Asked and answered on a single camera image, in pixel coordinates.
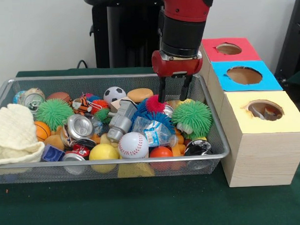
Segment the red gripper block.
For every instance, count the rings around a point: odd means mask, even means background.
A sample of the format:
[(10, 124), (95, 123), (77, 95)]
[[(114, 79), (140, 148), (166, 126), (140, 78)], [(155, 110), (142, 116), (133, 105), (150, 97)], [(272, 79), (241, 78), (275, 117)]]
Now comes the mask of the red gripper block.
[(203, 57), (199, 50), (194, 56), (177, 56), (165, 54), (162, 50), (152, 53), (152, 68), (159, 76), (158, 102), (166, 101), (166, 77), (185, 75), (185, 80), (181, 88), (180, 100), (185, 101), (192, 81), (192, 75), (198, 73), (203, 63)]

